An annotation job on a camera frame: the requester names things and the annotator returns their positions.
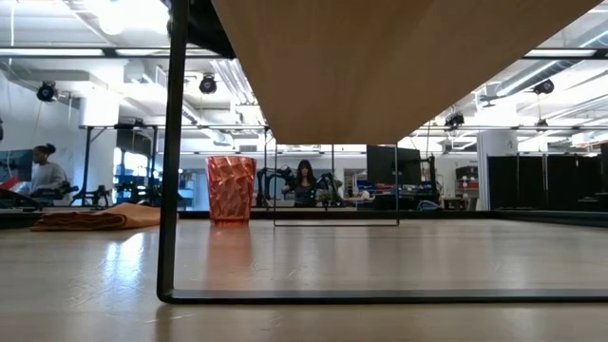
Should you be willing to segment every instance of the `black partition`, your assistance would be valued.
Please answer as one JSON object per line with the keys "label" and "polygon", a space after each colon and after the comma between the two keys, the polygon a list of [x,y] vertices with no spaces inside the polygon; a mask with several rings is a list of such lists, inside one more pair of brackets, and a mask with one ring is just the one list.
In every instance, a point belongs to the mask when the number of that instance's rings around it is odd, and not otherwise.
{"label": "black partition", "polygon": [[518,206],[517,156],[488,157],[490,209]]}
{"label": "black partition", "polygon": [[518,206],[545,209],[547,196],[544,181],[544,159],[536,156],[518,158]]}
{"label": "black partition", "polygon": [[550,210],[574,210],[577,206],[578,180],[575,156],[547,156],[547,198]]}
{"label": "black partition", "polygon": [[577,156],[577,189],[579,199],[592,198],[602,191],[600,156]]}
{"label": "black partition", "polygon": [[488,157],[490,209],[601,211],[601,160],[581,155]]}

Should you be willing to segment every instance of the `pipe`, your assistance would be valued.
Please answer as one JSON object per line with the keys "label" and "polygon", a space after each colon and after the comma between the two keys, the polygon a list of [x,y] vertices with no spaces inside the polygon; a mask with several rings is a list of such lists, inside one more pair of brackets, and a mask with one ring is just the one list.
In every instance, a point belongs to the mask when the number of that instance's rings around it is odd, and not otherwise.
{"label": "pipe", "polygon": [[218,60],[211,60],[211,61],[209,61],[209,63],[211,64],[211,67],[213,67],[214,71],[219,75],[219,77],[221,78],[221,80],[224,82],[224,84],[226,85],[226,87],[228,88],[228,90],[230,91],[230,93],[233,96],[236,96],[238,98],[238,101],[240,103],[242,103],[242,100],[238,96],[238,90],[235,88],[235,85],[233,85],[231,83],[231,81],[228,78],[228,75],[226,75],[224,69],[221,66],[219,66]]}
{"label": "pipe", "polygon": [[[577,123],[577,125],[582,125],[582,124],[600,124],[600,123],[605,122],[606,120],[608,120],[608,118],[606,118],[605,116],[601,116],[599,118],[593,118],[593,119],[585,120],[583,122]],[[556,135],[558,133],[562,133],[563,131],[564,130],[544,131],[542,133],[539,133],[539,134],[535,135],[534,137],[529,137],[529,138],[523,139],[523,140],[520,141],[520,143],[528,142],[528,141],[531,141],[531,140],[534,140],[534,139],[537,139],[537,138],[540,138],[540,137],[548,137],[548,136]]]}
{"label": "pipe", "polygon": [[551,112],[549,114],[543,115],[542,118],[545,120],[562,119],[562,118],[565,118],[568,116],[579,114],[579,113],[587,111],[587,110],[592,110],[592,109],[595,109],[598,107],[602,107],[606,104],[606,101],[608,101],[608,94],[601,95],[595,99],[585,101],[582,104],[579,104],[575,107],[561,109],[561,110]]}
{"label": "pipe", "polygon": [[[164,71],[160,70],[159,68],[157,69],[157,73],[162,74],[162,76],[164,76],[165,79],[167,79],[166,73],[164,73]],[[154,83],[154,84],[156,84],[158,86],[162,86],[157,81],[151,80],[145,74],[143,75],[143,77],[146,79],[146,81],[148,81],[150,83]],[[181,115],[182,115],[183,118],[185,118],[186,120],[188,120],[190,122],[190,124],[193,124],[193,125],[211,125],[211,124],[214,124],[214,123],[211,123],[209,121],[206,121],[203,118],[202,114],[198,113],[198,111],[196,109],[194,109],[189,103],[187,103],[185,99],[182,100]],[[232,146],[234,144],[234,139],[229,134],[221,133],[220,131],[218,131],[216,129],[208,129],[208,128],[203,128],[201,131],[203,131],[203,133],[207,137],[209,137],[210,139],[212,139],[213,143],[215,145],[218,145],[218,146]]]}
{"label": "pipe", "polygon": [[[608,48],[608,20],[585,32],[570,44],[576,48]],[[510,79],[501,82],[495,88],[495,95],[484,96],[482,101],[491,101],[515,95],[580,62],[581,60],[537,62]]]}
{"label": "pipe", "polygon": [[[213,124],[208,121],[205,121],[204,118],[202,118],[202,115],[200,115],[185,100],[183,101],[181,115],[184,118],[193,122],[193,124],[198,124],[198,125]],[[235,143],[233,137],[230,134],[222,133],[217,129],[201,128],[200,131],[203,132],[204,135],[209,137],[211,140],[213,140],[213,143],[216,146],[232,146]]]}
{"label": "pipe", "polygon": [[242,69],[238,67],[238,61],[226,61],[228,67],[232,74],[235,76],[237,80],[237,85],[240,87],[242,93],[247,98],[247,104],[254,104],[256,102],[256,98],[254,97],[253,91],[251,91],[251,87],[249,86],[249,82],[245,79],[245,75],[242,72]]}
{"label": "pipe", "polygon": [[114,42],[112,42],[111,39],[109,39],[105,33],[103,33],[101,30],[95,28],[94,26],[92,26],[89,22],[87,22],[87,20],[83,17],[82,14],[80,14],[79,12],[75,11],[67,2],[64,1],[57,1],[60,4],[63,4],[70,12],[70,14],[76,19],[78,20],[81,24],[83,24],[87,29],[89,29],[91,32],[93,32],[93,34],[95,34],[99,39],[101,39],[102,41],[104,41],[104,43],[108,44],[111,47],[115,47],[116,44]]}
{"label": "pipe", "polygon": [[239,86],[237,78],[235,77],[235,74],[232,72],[232,70],[229,67],[229,62],[220,61],[219,67],[222,69],[222,71],[224,72],[224,74],[226,75],[228,80],[230,80],[230,83],[233,85],[233,88],[237,91],[236,95],[238,96],[238,100],[242,104],[247,104],[247,96],[245,96],[243,89]]}

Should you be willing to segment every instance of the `person sitting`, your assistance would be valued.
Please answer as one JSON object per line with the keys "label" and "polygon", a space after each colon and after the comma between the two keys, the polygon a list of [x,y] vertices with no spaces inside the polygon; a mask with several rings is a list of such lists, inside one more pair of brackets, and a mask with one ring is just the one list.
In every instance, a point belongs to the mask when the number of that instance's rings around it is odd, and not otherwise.
{"label": "person sitting", "polygon": [[295,185],[285,185],[283,193],[294,191],[294,207],[316,206],[316,179],[313,176],[313,167],[307,160],[302,160],[295,173]]}
{"label": "person sitting", "polygon": [[29,185],[29,193],[41,189],[58,189],[67,181],[66,171],[58,163],[48,160],[57,149],[50,143],[36,146],[33,149],[34,166]]}

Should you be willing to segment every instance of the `security camera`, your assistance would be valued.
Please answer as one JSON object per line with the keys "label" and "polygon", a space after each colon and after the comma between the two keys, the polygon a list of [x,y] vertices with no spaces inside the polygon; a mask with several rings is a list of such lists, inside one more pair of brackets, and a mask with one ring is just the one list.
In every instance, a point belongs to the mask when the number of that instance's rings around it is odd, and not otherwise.
{"label": "security camera", "polygon": [[537,85],[534,85],[532,91],[537,95],[551,94],[553,92],[553,89],[555,89],[555,85],[553,84],[553,82],[551,80],[546,80]]}
{"label": "security camera", "polygon": [[463,115],[462,112],[456,112],[452,115],[449,115],[448,117],[446,117],[446,124],[445,126],[447,127],[458,127],[462,124],[465,123],[465,116]]}
{"label": "security camera", "polygon": [[55,83],[52,81],[44,81],[42,85],[38,88],[38,92],[36,92],[36,97],[38,100],[51,104],[57,101],[57,97],[59,92],[55,87]]}
{"label": "security camera", "polygon": [[202,81],[200,81],[199,90],[203,94],[213,94],[218,90],[218,84],[216,83],[216,75],[204,74]]}

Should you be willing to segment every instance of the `white wall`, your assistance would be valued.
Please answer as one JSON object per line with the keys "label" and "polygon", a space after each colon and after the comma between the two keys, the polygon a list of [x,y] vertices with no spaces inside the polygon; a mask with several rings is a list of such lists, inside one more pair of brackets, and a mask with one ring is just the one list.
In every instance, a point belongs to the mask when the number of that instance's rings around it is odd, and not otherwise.
{"label": "white wall", "polygon": [[70,116],[65,104],[41,104],[32,90],[9,82],[0,73],[0,117],[4,122],[0,150],[31,149],[52,143],[57,152],[50,159],[61,164],[74,182],[76,170],[82,168],[85,160],[84,154],[74,150],[74,146],[85,142],[84,138],[80,140],[78,110],[72,108]]}
{"label": "white wall", "polygon": [[518,152],[516,131],[486,131],[477,134],[477,160],[479,161],[479,207],[490,210],[490,189],[487,170],[488,156],[508,156]]}
{"label": "white wall", "polygon": [[435,158],[437,181],[443,185],[443,196],[456,194],[456,169],[463,166],[477,166],[477,155],[441,155]]}

